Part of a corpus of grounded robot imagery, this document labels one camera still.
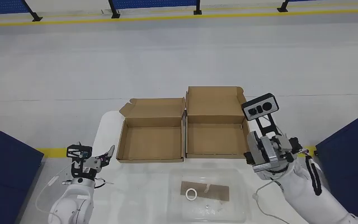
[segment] white table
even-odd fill
[[[124,118],[118,111],[103,115],[93,144],[93,155],[101,155],[115,145],[116,151]],[[257,127],[250,123],[250,130]],[[183,163],[121,164],[112,158],[97,176],[113,182],[95,190],[95,208],[91,224],[164,224],[167,223],[168,177],[174,168],[234,168],[243,176],[246,185],[247,205],[250,213],[246,223],[282,223],[263,215],[251,198],[261,180],[245,160],[231,159],[185,159]],[[280,188],[271,184],[259,193],[262,209],[284,220],[306,223],[285,201]]]

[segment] clear plastic container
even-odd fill
[[[181,182],[229,186],[229,201],[181,195]],[[175,169],[169,176],[168,220],[170,223],[244,223],[248,216],[248,197],[240,173],[235,169]]]

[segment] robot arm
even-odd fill
[[[48,218],[49,224],[85,224],[90,221],[93,211],[95,177],[102,167],[109,164],[115,146],[101,156],[92,156],[92,147],[71,145],[67,157],[72,158],[71,181],[65,193],[54,203]]]
[[[271,113],[279,109],[272,94],[266,94],[242,104],[247,120],[256,120],[263,135],[250,132],[247,136],[249,152],[244,155],[248,164],[262,180],[276,182],[286,201],[310,224],[358,224],[358,218],[348,211],[324,187],[312,158],[307,155],[308,171],[297,162],[297,154],[304,153],[297,138],[282,136]],[[267,115],[270,125],[263,127],[259,117]],[[269,138],[266,134],[274,132]]]

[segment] brown cardboard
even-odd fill
[[[186,157],[244,158],[248,124],[241,87],[189,87],[186,94]]]
[[[203,184],[194,182],[181,182],[180,194],[186,195],[186,191],[189,188],[196,190],[197,197],[210,198],[216,200],[222,200],[228,202],[230,200],[229,186],[215,185],[215,184]],[[194,197],[195,192],[192,190],[188,191],[188,196]]]
[[[119,162],[182,162],[184,98],[131,99],[119,140]]]

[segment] white ring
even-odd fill
[[[188,197],[188,192],[190,190],[192,190],[195,193],[195,196],[193,198]],[[188,199],[188,200],[195,200],[195,198],[197,197],[197,192],[196,192],[196,190],[194,188],[189,188],[189,189],[186,190],[185,196],[186,196],[186,199]]]

